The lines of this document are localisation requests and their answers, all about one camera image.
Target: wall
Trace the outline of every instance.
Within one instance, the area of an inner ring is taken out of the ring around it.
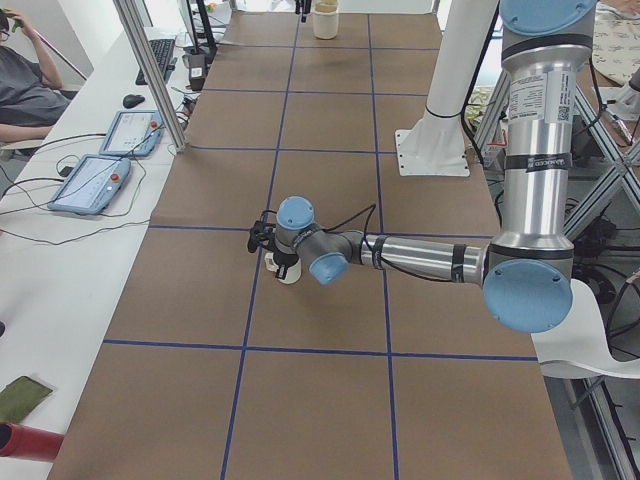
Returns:
[[[69,58],[85,75],[89,75],[93,71],[92,63],[58,0],[29,0],[28,2],[0,0],[0,6],[15,8],[23,12],[35,29]],[[7,45],[30,60],[36,61],[37,57],[31,42],[20,32],[20,30],[17,30],[15,34],[12,34],[7,41]],[[82,79],[64,62],[54,54],[52,54],[52,57],[58,65],[62,80],[65,83],[83,83]]]
[[[122,32],[122,24],[113,0],[57,1],[89,60],[93,65],[97,65]]]

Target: black cable tie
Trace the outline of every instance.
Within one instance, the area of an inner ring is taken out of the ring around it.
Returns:
[[[373,268],[376,270],[384,270],[382,266],[382,247],[384,247],[384,242],[389,238],[389,235],[380,235],[376,238],[376,242],[373,244],[371,248],[371,263],[373,264]]]
[[[455,283],[464,283],[464,254],[467,246],[462,243],[456,243],[453,246],[453,255],[451,257],[451,281]]]

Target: person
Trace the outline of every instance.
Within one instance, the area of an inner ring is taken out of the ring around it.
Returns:
[[[16,10],[5,12],[21,22],[38,63],[2,45],[10,33],[7,15],[0,9],[0,142],[41,139],[51,131],[69,100],[55,91],[62,87],[60,72],[29,20]]]

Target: beige cup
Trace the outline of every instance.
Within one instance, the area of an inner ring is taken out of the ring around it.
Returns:
[[[338,6],[330,3],[317,3],[313,10],[313,34],[316,38],[330,40],[338,34]]]

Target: table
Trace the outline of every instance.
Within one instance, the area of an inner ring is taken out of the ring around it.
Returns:
[[[167,36],[157,29],[150,29],[148,35],[149,38]],[[148,87],[134,84],[137,71],[123,34],[46,141],[105,133],[128,93],[145,95],[147,100],[139,109],[154,108]],[[180,89],[188,84],[182,62],[178,62],[169,84]],[[182,94],[170,90],[170,95],[174,105],[178,105]],[[100,137],[44,147],[25,166],[18,180],[56,177],[55,166],[60,158],[97,153],[101,142]],[[128,215],[79,218],[37,209],[7,214],[30,205],[26,195],[14,188],[0,202],[0,228],[32,238],[61,241],[101,228],[148,220],[173,161],[174,152],[169,142],[169,135],[164,134],[152,155],[140,160],[146,169],[146,178]],[[75,161],[70,158],[62,165],[73,165]],[[143,173],[133,162],[128,183],[105,213],[127,210]],[[34,182],[24,187],[35,202],[43,203],[59,185]],[[36,244],[0,234],[0,258],[5,274],[0,293],[0,318],[7,325],[0,339],[0,385],[20,375],[29,375],[54,389],[25,424],[55,432],[67,430],[145,231],[146,225],[134,225],[61,246]],[[3,458],[0,476],[45,478],[50,467],[47,463]]]
[[[225,39],[50,479],[571,478],[531,339],[477,287],[357,267],[286,287],[246,252],[292,194],[325,225],[376,201],[371,232],[496,233],[479,165],[397,171],[435,16],[341,14],[322,42],[238,14]]]

